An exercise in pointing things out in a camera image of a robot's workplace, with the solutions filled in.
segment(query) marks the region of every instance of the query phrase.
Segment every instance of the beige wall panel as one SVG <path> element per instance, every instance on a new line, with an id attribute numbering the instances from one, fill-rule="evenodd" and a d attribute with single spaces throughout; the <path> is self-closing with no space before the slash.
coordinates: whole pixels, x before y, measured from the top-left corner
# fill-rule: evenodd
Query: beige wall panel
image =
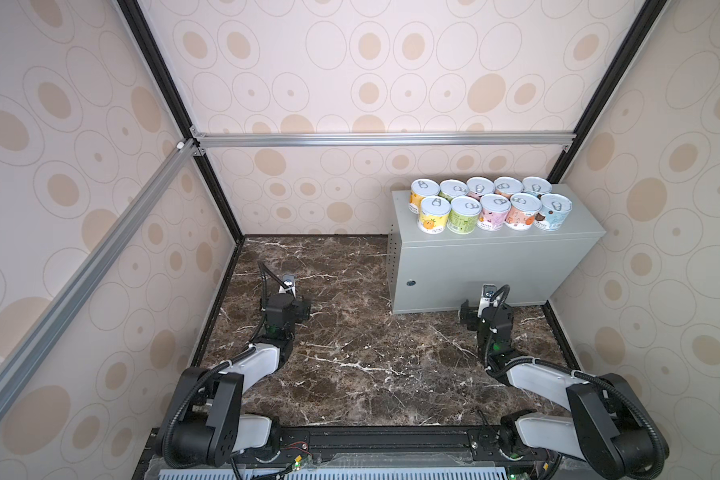
<path id="1" fill-rule="evenodd" d="M 553 295 L 579 360 L 632 384 L 664 478 L 720 478 L 720 2 L 674 2 L 565 182 L 607 234 Z"/>
<path id="2" fill-rule="evenodd" d="M 641 0 L 142 2 L 198 129 L 573 128 Z"/>
<path id="3" fill-rule="evenodd" d="M 212 148 L 245 234 L 386 234 L 392 190 L 417 178 L 547 177 L 559 145 Z"/>
<path id="4" fill-rule="evenodd" d="M 173 150 L 105 0 L 0 2 L 0 364 Z"/>
<path id="5" fill-rule="evenodd" d="M 188 160 L 0 422 L 0 479 L 128 480 L 234 243 Z"/>

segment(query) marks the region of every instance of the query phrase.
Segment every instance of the dark brown marble surface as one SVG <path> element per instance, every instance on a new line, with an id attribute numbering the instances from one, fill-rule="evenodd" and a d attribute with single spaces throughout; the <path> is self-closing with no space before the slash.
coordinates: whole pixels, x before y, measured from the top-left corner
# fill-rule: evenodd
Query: dark brown marble surface
<path id="1" fill-rule="evenodd" d="M 248 239 L 203 365 L 244 349 L 260 318 L 262 260 L 276 274 L 296 275 L 312 318 L 297 327 L 286 366 L 246 392 L 244 412 L 278 416 L 285 426 L 478 424 L 476 407 L 493 424 L 522 408 L 564 414 L 489 378 L 458 312 L 391 314 L 385 251 L 381 237 Z M 541 308 L 515 308 L 514 318 L 519 350 L 564 364 Z"/>

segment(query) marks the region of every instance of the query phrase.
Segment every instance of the pink can label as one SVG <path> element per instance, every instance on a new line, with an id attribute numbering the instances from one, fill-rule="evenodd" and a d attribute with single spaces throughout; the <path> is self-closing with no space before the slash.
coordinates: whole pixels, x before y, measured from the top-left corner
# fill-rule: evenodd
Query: pink can label
<path id="1" fill-rule="evenodd" d="M 483 230 L 498 230 L 504 225 L 509 211 L 492 212 L 487 208 L 483 208 L 483 212 L 478 217 L 478 226 Z"/>

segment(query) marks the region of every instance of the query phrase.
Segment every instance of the canned food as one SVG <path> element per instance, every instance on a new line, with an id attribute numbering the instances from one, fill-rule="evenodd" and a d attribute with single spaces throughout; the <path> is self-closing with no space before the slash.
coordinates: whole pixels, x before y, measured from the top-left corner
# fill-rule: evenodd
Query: canned food
<path id="1" fill-rule="evenodd" d="M 443 197 L 425 197 L 419 206 L 418 228 L 425 234 L 439 234 L 445 230 L 451 202 Z"/>
<path id="2" fill-rule="evenodd" d="M 440 185 L 429 178 L 419 178 L 413 180 L 411 184 L 411 199 L 408 202 L 408 209 L 414 214 L 418 214 L 418 206 L 422 204 L 424 197 L 437 195 L 440 193 Z"/>
<path id="3" fill-rule="evenodd" d="M 523 183 L 517 178 L 499 177 L 494 182 L 494 185 L 496 186 L 496 193 L 505 198 L 510 198 L 512 195 L 523 191 Z"/>
<path id="4" fill-rule="evenodd" d="M 523 178 L 523 193 L 536 195 L 541 198 L 542 195 L 546 195 L 552 191 L 552 185 L 541 177 L 526 177 Z"/>
<path id="5" fill-rule="evenodd" d="M 509 228 L 528 230 L 541 209 L 541 200 L 531 194 L 515 194 L 509 198 L 512 205 L 504 221 Z"/>
<path id="6" fill-rule="evenodd" d="M 469 192 L 467 192 L 468 197 L 480 200 L 480 197 L 483 195 L 494 192 L 494 183 L 488 178 L 472 177 L 467 180 L 467 188 L 469 188 Z"/>
<path id="7" fill-rule="evenodd" d="M 480 205 L 483 207 L 478 218 L 478 226 L 483 230 L 498 230 L 504 225 L 504 221 L 512 206 L 506 198 L 497 194 L 487 194 L 480 198 Z"/>
<path id="8" fill-rule="evenodd" d="M 451 202 L 448 229 L 455 234 L 471 234 L 478 225 L 478 216 L 483 207 L 472 197 L 456 197 Z"/>
<path id="9" fill-rule="evenodd" d="M 460 180 L 443 180 L 440 183 L 440 196 L 449 202 L 456 197 L 466 195 L 468 192 L 467 184 Z"/>
<path id="10" fill-rule="evenodd" d="M 558 194 L 546 194 L 541 196 L 541 210 L 536 214 L 534 225 L 542 230 L 557 230 L 563 224 L 563 220 L 570 213 L 574 205 Z"/>

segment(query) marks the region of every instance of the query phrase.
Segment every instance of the orange can label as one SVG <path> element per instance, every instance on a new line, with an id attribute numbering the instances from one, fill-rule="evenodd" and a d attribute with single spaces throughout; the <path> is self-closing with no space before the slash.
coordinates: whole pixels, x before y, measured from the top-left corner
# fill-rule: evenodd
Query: orange can label
<path id="1" fill-rule="evenodd" d="M 423 195 L 416 194 L 414 192 L 411 192 L 411 199 L 408 202 L 408 208 L 413 212 L 414 214 L 418 213 L 419 207 L 422 206 L 422 200 L 424 199 Z"/>

